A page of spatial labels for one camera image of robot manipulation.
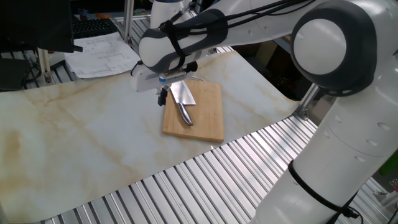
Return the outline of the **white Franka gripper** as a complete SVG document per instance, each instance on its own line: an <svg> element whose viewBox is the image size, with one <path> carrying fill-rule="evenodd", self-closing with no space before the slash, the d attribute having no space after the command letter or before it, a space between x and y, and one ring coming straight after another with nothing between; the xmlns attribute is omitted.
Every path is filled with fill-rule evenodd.
<svg viewBox="0 0 398 224"><path fill-rule="evenodd" d="M168 90L162 88L163 86L170 86L170 82L166 82L160 78L158 73L149 70L142 61L138 61L132 68L131 72L131 86L136 92L143 92L147 90L158 89L158 105L166 105Z"/></svg>

